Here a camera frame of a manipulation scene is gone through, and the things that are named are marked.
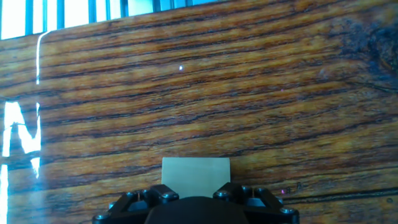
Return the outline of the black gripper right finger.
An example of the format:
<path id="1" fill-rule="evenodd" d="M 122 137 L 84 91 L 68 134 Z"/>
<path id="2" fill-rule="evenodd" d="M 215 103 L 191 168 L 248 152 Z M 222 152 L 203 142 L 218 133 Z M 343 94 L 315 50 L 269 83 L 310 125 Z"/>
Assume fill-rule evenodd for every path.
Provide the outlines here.
<path id="1" fill-rule="evenodd" d="M 215 191 L 213 199 L 247 223 L 299 224 L 299 211 L 286 207 L 268 189 L 252 188 L 232 182 Z"/>

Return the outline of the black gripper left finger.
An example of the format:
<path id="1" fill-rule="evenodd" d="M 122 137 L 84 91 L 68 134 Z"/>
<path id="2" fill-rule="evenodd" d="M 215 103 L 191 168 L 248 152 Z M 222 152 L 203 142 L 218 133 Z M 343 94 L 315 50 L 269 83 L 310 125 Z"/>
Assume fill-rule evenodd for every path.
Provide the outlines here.
<path id="1" fill-rule="evenodd" d="M 178 199 L 179 194 L 164 184 L 126 192 L 108 210 L 94 215 L 92 224 L 145 223 L 153 208 Z"/>

